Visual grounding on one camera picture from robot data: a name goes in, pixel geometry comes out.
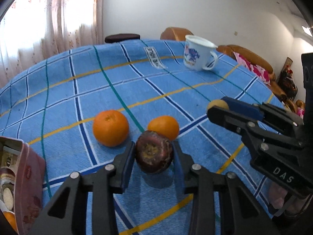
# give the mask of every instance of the dark brown stool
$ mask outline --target dark brown stool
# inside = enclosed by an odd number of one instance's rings
[[[113,34],[109,35],[104,39],[105,43],[115,43],[115,42],[121,42],[125,40],[135,40],[140,39],[139,34],[135,33],[119,33],[119,34]]]

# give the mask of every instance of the cup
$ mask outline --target cup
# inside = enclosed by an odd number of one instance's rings
[[[196,71],[212,70],[219,58],[212,42],[195,35],[186,35],[184,65]]]

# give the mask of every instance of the floral curtain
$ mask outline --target floral curtain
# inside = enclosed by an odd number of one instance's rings
[[[55,54],[102,44],[103,0],[15,0],[0,22],[0,88]]]

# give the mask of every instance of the ceiling light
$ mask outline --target ceiling light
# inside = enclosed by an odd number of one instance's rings
[[[304,30],[304,32],[305,32],[306,34],[308,34],[308,35],[310,35],[311,37],[313,37],[309,27],[306,28],[306,27],[302,26],[302,28],[303,28],[303,30]]]

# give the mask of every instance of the wall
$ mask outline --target wall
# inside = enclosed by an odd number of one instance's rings
[[[295,32],[294,41],[292,43],[291,51],[289,57],[293,60],[292,71],[293,78],[298,87],[298,94],[295,100],[306,100],[306,90],[303,87],[303,69],[301,62],[301,54],[313,52],[313,42],[308,38],[303,36],[302,33]]]
[[[288,3],[290,0],[104,0],[104,34],[138,33],[142,38],[159,39],[168,26],[185,27],[216,45],[249,48],[277,74],[293,43]]]

